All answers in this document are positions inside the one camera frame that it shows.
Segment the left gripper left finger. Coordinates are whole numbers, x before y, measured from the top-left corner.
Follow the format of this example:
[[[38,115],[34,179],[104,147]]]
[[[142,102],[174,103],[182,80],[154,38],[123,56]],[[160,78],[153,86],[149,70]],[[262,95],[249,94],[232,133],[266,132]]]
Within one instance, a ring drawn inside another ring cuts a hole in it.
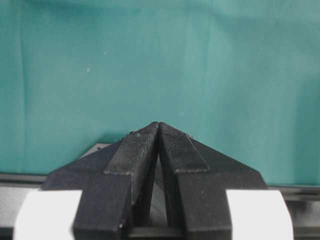
[[[82,192],[72,232],[77,240],[119,240],[149,217],[159,123],[53,170],[44,191]]]

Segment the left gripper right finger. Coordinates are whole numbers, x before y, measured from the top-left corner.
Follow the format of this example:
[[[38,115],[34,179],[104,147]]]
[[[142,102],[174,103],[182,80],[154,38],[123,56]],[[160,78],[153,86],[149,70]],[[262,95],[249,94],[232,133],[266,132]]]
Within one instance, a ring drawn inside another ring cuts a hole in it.
[[[266,190],[261,174],[164,122],[158,152],[167,222],[188,240],[230,240],[226,190]]]

